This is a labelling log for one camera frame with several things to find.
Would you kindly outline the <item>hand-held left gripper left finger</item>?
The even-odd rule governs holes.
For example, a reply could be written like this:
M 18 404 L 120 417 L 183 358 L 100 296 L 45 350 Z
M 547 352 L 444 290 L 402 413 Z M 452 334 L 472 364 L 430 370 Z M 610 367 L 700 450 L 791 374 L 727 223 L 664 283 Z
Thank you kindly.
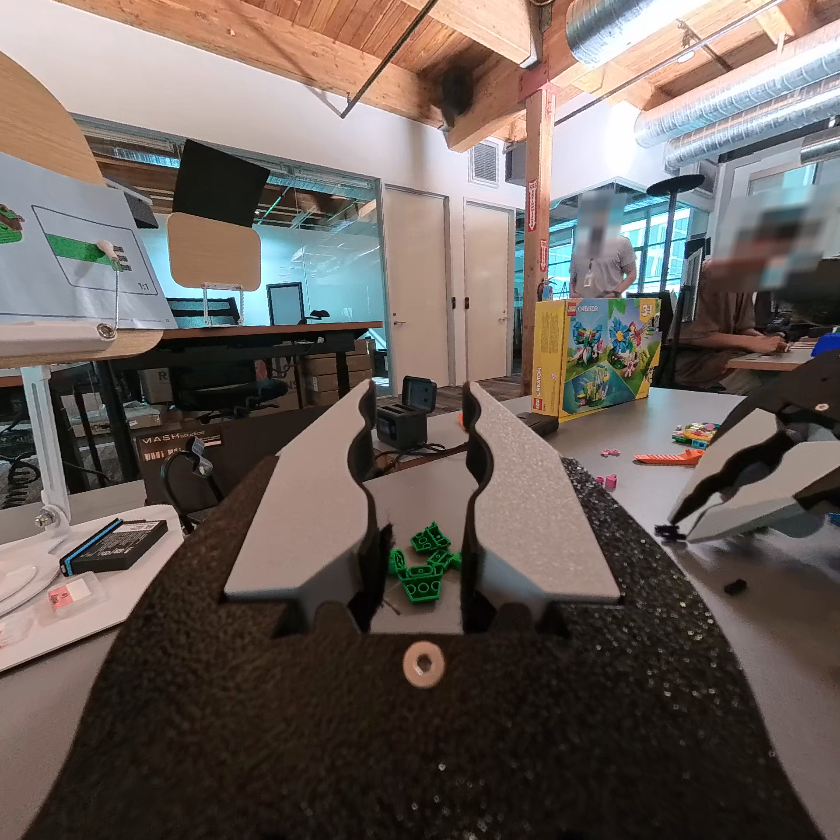
M 305 626 L 326 602 L 370 630 L 388 549 L 364 486 L 374 463 L 375 384 L 365 380 L 278 454 L 224 586 L 232 602 L 290 602 Z

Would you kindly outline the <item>brown standing desk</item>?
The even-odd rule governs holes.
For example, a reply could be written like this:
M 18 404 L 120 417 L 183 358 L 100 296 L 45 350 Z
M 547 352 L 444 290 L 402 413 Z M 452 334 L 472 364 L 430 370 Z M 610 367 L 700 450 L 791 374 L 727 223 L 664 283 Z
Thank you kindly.
M 122 478 L 133 481 L 140 466 L 124 410 L 117 406 L 116 371 L 334 354 L 344 397 L 351 390 L 347 354 L 363 333 L 382 327 L 382 320 L 168 330 L 118 329 L 97 320 L 2 322 L 2 368 L 21 370 L 26 382 L 48 382 L 56 364 L 93 362 L 101 368 L 99 392 L 108 405 Z

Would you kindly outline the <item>black printed cabinet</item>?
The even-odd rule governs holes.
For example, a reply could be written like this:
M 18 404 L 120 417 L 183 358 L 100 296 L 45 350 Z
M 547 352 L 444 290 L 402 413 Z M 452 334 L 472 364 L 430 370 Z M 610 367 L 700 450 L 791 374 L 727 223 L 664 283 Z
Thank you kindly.
M 213 478 L 225 497 L 261 459 L 275 455 L 327 411 L 326 406 L 285 412 L 269 410 L 246 418 L 208 424 L 190 420 L 138 432 L 133 440 L 147 504 L 170 502 L 161 468 L 169 455 L 184 449 L 188 438 L 204 442 L 204 456 L 212 463 Z

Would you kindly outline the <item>pile of small green bricks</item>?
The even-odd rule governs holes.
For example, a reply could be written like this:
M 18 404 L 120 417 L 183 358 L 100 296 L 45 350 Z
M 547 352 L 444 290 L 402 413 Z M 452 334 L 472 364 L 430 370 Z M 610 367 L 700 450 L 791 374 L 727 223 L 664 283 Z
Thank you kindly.
M 397 579 L 410 603 L 436 602 L 442 592 L 444 574 L 463 570 L 462 554 L 453 551 L 451 540 L 435 520 L 410 538 L 410 548 L 419 562 L 409 564 L 404 550 L 391 548 L 387 573 Z

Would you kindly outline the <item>black office chair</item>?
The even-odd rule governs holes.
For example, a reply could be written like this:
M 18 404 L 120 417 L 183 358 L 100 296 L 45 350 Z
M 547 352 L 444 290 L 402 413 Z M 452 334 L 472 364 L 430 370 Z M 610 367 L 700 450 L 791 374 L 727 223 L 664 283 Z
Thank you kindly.
M 195 329 L 206 325 L 236 326 L 239 312 L 233 297 L 167 299 L 176 325 Z M 257 408 L 289 393 L 283 380 L 258 374 L 254 360 L 190 364 L 169 369 L 172 403 L 184 412 L 206 412 L 221 417 L 246 417 Z

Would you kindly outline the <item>black battery with blue edge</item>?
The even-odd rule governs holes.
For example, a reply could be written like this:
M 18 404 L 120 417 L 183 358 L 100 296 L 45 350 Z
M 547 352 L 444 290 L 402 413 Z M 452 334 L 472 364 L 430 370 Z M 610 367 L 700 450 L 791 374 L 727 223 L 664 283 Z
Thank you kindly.
M 126 571 L 168 531 L 166 520 L 116 518 L 64 554 L 59 560 L 59 572 L 69 578 L 88 572 Z

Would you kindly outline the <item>black floor lamp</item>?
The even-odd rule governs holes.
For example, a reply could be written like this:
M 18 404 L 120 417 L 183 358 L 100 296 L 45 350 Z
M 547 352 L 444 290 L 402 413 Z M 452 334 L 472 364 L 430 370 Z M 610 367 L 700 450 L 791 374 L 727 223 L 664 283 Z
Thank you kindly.
M 648 196 L 659 198 L 666 196 L 668 198 L 668 216 L 665 231 L 665 242 L 663 246 L 662 266 L 659 278 L 660 294 L 664 294 L 667 291 L 666 287 L 669 276 L 670 252 L 675 227 L 677 197 L 681 193 L 697 189 L 702 185 L 703 181 L 703 176 L 698 174 L 677 175 L 652 184 L 646 190 L 646 194 Z

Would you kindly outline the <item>clear case with pink label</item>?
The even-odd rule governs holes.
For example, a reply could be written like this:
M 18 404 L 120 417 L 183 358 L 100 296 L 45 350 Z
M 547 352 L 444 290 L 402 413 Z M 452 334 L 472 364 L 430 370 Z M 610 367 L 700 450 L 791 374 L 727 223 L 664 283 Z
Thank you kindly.
M 38 604 L 38 619 L 47 626 L 87 614 L 98 609 L 108 597 L 104 583 L 92 571 L 61 577 Z

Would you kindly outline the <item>building instruction booklet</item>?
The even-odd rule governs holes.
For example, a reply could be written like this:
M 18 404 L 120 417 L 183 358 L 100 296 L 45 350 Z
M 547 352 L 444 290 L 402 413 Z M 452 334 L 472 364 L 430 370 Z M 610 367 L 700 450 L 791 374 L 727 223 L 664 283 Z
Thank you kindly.
M 175 326 L 125 191 L 2 154 L 1 201 L 2 320 Z

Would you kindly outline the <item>dark textured panel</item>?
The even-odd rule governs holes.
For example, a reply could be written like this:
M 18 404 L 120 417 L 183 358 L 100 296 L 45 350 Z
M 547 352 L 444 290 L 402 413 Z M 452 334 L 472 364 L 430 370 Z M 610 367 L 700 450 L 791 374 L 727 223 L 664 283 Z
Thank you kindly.
M 120 182 L 106 179 L 107 186 L 123 194 L 129 210 L 131 211 L 134 225 L 138 229 L 158 229 L 159 223 L 152 209 L 152 200 L 149 196 L 138 192 L 132 187 Z

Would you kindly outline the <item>black ceiling speaker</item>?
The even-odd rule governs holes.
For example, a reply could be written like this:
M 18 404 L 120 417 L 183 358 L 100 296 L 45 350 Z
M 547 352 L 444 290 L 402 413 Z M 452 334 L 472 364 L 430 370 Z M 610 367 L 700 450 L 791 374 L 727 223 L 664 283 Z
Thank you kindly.
M 440 78 L 438 92 L 438 106 L 444 118 L 444 129 L 448 131 L 473 105 L 475 93 L 472 71 L 457 64 L 448 67 Z

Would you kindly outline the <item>black ceiling rod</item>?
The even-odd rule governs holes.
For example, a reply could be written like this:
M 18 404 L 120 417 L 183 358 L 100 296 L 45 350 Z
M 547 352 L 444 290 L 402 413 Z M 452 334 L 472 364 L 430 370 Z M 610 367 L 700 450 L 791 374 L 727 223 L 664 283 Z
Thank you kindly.
M 416 16 L 414 17 L 411 24 L 401 33 L 397 41 L 394 45 L 389 48 L 387 53 L 385 54 L 384 58 L 380 61 L 378 66 L 373 70 L 373 72 L 368 76 L 368 78 L 364 81 L 361 88 L 355 92 L 353 97 L 348 100 L 346 106 L 341 111 L 339 117 L 341 120 L 347 118 L 347 116 L 352 112 L 355 106 L 360 103 L 364 95 L 371 89 L 374 83 L 379 79 L 382 72 L 389 67 L 392 63 L 393 59 L 396 55 L 400 52 L 400 50 L 404 47 L 408 39 L 412 37 L 412 35 L 417 31 L 419 26 L 422 22 L 431 14 L 434 10 L 438 1 L 427 1 L 425 5 L 417 12 Z

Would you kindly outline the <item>white tray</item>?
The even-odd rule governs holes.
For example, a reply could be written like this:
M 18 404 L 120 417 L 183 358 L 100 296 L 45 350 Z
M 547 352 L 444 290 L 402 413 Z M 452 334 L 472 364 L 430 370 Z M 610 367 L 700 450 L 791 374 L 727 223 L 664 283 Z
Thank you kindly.
M 2 154 L 81 182 L 106 186 L 68 111 L 40 81 L 6 55 L 2 55 Z M 23 383 L 43 482 L 36 519 L 40 531 L 12 542 L 2 538 L 2 616 L 27 613 L 34 621 L 26 639 L 2 649 L 2 672 L 122 624 L 183 542 L 175 511 L 167 505 L 123 510 L 73 524 L 49 381 L 23 379 Z M 169 531 L 130 569 L 98 574 L 108 593 L 108 600 L 98 609 L 41 624 L 39 603 L 48 588 L 64 577 L 60 558 L 116 518 L 166 520 Z

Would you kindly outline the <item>silver air duct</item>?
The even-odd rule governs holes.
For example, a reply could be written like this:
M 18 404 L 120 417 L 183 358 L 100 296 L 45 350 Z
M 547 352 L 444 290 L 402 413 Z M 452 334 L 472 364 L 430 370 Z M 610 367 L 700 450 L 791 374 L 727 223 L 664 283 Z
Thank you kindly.
M 839 22 L 833 21 L 773 51 L 640 112 L 637 145 L 652 148 L 792 93 L 839 72 Z
M 573 1 L 565 17 L 570 52 L 587 67 L 600 67 L 706 3 Z
M 768 102 L 667 142 L 664 167 L 676 172 L 697 161 L 803 129 L 837 114 L 838 90 L 777 106 Z

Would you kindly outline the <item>white wall vent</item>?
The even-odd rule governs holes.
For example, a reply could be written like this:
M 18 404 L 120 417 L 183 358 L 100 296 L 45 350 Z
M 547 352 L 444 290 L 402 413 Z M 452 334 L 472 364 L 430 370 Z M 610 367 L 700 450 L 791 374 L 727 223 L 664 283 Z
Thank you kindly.
M 469 181 L 481 186 L 498 188 L 502 147 L 490 140 L 478 142 L 468 150 Z

